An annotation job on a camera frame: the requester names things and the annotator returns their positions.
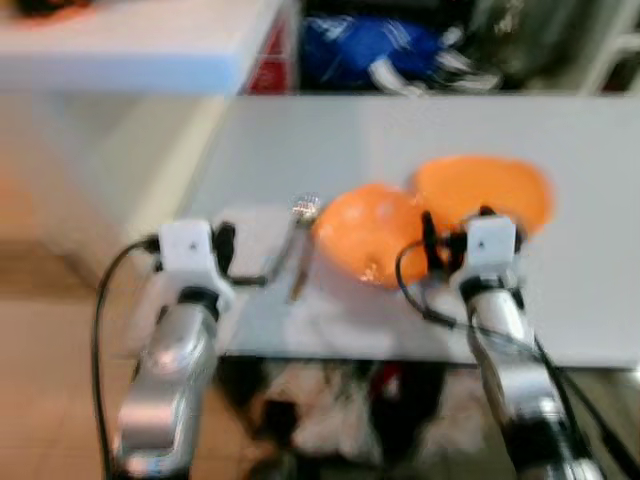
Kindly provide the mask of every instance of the shelf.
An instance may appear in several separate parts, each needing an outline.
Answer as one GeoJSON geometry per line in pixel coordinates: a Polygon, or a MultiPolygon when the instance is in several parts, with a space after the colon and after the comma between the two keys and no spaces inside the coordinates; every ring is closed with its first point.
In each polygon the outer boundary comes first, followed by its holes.
{"type": "Polygon", "coordinates": [[[0,18],[0,90],[236,94],[284,0],[105,0],[0,18]]]}

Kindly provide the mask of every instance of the blue fabric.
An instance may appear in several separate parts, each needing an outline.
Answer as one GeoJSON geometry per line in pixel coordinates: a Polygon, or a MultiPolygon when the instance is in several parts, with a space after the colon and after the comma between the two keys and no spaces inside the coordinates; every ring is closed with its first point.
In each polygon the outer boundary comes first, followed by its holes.
{"type": "Polygon", "coordinates": [[[367,69],[381,58],[388,58],[408,79],[426,78],[443,49],[437,33],[385,18],[308,17],[303,28],[304,73],[337,87],[370,86],[367,69]]]}

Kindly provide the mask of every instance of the black cable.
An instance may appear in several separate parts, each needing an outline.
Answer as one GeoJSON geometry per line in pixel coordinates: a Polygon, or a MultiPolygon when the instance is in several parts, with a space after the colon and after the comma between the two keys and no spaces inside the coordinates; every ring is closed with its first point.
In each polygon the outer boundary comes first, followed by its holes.
{"type": "Polygon", "coordinates": [[[93,393],[93,407],[98,429],[98,440],[100,455],[102,457],[102,468],[104,480],[111,480],[113,471],[113,456],[109,446],[109,434],[105,420],[105,408],[102,395],[102,373],[100,359],[100,322],[102,321],[102,310],[108,293],[109,284],[120,263],[134,250],[144,249],[149,252],[159,250],[157,237],[148,237],[125,247],[109,264],[104,275],[100,279],[97,291],[96,311],[93,319],[91,331],[91,387],[93,393]]]}
{"type": "Polygon", "coordinates": [[[269,283],[269,279],[264,275],[255,277],[229,275],[227,279],[234,287],[266,287],[269,283]]]}
{"type": "Polygon", "coordinates": [[[578,421],[575,416],[575,412],[573,411],[571,400],[569,395],[567,394],[567,390],[565,388],[564,383],[568,384],[571,390],[574,392],[578,400],[585,406],[593,420],[598,425],[598,428],[601,432],[601,437],[603,443],[610,455],[614,459],[614,461],[618,464],[620,469],[631,479],[636,480],[640,479],[640,466],[636,463],[633,456],[629,453],[624,443],[620,440],[620,438],[615,434],[615,432],[609,427],[606,420],[598,409],[594,406],[593,402],[589,399],[589,397],[582,391],[582,389],[576,384],[576,382],[569,376],[569,374],[559,367],[557,367],[547,354],[546,350],[542,346],[540,340],[536,337],[535,344],[537,351],[531,348],[529,345],[520,342],[519,340],[514,339],[513,337],[506,335],[501,332],[497,332],[495,330],[491,330],[485,327],[469,325],[462,322],[459,322],[456,318],[434,310],[431,308],[428,303],[425,302],[424,305],[421,305],[409,292],[409,288],[407,284],[404,282],[402,277],[402,261],[404,257],[411,251],[418,247],[422,247],[423,242],[421,240],[413,242],[403,248],[398,256],[396,257],[395,264],[395,273],[396,280],[398,282],[398,286],[402,291],[407,302],[422,316],[422,318],[426,321],[435,323],[440,326],[447,327],[451,330],[458,329],[464,330],[467,333],[470,330],[475,330],[483,335],[487,335],[496,339],[500,339],[505,341],[512,346],[517,347],[524,353],[531,355],[533,358],[542,362],[547,370],[549,371],[549,375],[551,376],[551,380],[555,384],[558,395],[560,396],[560,400],[563,402],[566,414],[567,421],[569,422],[569,426],[574,433],[576,439],[581,437],[580,427],[578,425],[578,421]]]}

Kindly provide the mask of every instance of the orange object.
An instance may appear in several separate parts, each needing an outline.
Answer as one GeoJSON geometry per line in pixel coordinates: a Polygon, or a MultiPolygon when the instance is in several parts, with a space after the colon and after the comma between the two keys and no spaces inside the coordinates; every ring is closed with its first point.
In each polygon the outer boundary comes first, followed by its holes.
{"type": "MultiPolygon", "coordinates": [[[[400,251],[422,237],[422,207],[407,193],[365,185],[335,199],[318,218],[313,235],[319,250],[363,282],[396,288],[400,251]]],[[[408,254],[402,274],[410,284],[427,272],[422,249],[408,254]]]]}
{"type": "Polygon", "coordinates": [[[88,12],[92,12],[88,5],[85,5],[81,2],[76,2],[75,5],[69,5],[57,10],[55,12],[51,12],[47,16],[34,16],[27,17],[24,19],[19,19],[19,24],[25,29],[31,28],[46,28],[50,26],[55,26],[59,23],[66,23],[70,21],[74,21],[79,17],[83,17],[87,15],[88,12]]]}
{"type": "Polygon", "coordinates": [[[458,155],[425,163],[413,177],[416,201],[429,209],[436,228],[449,231],[489,206],[511,216],[528,235],[551,218],[551,186],[544,174],[522,160],[458,155]]]}

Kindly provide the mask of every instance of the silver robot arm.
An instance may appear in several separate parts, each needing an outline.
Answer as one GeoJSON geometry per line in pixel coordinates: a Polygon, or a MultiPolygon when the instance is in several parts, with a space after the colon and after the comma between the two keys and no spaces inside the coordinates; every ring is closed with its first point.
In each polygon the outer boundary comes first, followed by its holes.
{"type": "Polygon", "coordinates": [[[232,252],[221,259],[208,222],[163,225],[158,240],[162,268],[132,319],[144,341],[118,415],[117,479],[189,478],[203,396],[219,357],[217,322],[234,301],[226,275],[232,252]]]}
{"type": "Polygon", "coordinates": [[[515,243],[516,228],[508,217],[471,220],[465,263],[452,277],[470,324],[477,327],[469,330],[468,341],[491,411],[518,478],[600,480],[604,477],[580,432],[573,431],[551,372],[531,356],[538,348],[513,274],[515,243]]]}
{"type": "Polygon", "coordinates": [[[118,415],[119,478],[188,478],[215,351],[217,294],[185,288],[158,320],[118,415]]]}

